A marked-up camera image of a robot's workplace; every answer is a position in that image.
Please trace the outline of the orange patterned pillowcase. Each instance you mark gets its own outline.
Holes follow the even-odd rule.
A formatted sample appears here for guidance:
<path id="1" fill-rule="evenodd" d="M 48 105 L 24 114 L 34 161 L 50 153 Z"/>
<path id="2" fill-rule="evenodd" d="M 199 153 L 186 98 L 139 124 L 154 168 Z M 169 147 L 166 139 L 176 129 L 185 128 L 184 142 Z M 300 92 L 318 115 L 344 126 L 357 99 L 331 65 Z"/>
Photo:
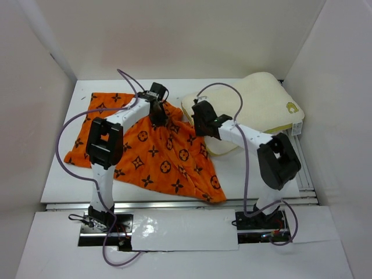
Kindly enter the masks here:
<path id="1" fill-rule="evenodd" d="M 166 126 L 156 127 L 145 117 L 127 130 L 113 178 L 163 194 L 224 202 L 204 139 L 183 121 L 180 108 L 165 102 L 164 109 Z"/>

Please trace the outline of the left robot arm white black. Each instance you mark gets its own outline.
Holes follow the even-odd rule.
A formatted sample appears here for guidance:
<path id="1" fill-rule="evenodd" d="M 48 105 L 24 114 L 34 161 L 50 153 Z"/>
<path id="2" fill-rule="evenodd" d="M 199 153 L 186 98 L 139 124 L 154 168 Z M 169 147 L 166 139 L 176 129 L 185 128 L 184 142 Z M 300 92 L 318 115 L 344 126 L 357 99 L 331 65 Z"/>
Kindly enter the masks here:
<path id="1" fill-rule="evenodd" d="M 135 98 L 114 114 L 96 117 L 91 123 L 86 153 L 92 167 L 94 190 L 88 216 L 102 232 L 110 231 L 116 222 L 113 215 L 113 176 L 124 153 L 124 134 L 147 116 L 157 126 L 166 124 L 167 115 L 160 98 L 154 95 Z"/>

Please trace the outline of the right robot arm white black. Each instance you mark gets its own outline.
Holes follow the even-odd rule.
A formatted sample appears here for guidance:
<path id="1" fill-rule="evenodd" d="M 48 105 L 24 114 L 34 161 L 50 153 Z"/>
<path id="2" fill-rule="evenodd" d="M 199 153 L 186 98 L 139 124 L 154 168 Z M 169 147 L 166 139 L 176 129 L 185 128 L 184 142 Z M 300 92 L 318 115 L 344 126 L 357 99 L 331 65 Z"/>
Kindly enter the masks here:
<path id="1" fill-rule="evenodd" d="M 194 100 L 192 110 L 196 135 L 227 141 L 245 150 L 244 216 L 253 219 L 260 228 L 268 227 L 282 202 L 287 184 L 301 169 L 300 160 L 288 136 L 283 133 L 263 133 L 239 124 L 228 115 L 218 116 L 206 100 Z M 260 176 L 265 184 L 252 212 L 247 211 L 246 207 L 250 153 L 257 155 Z"/>

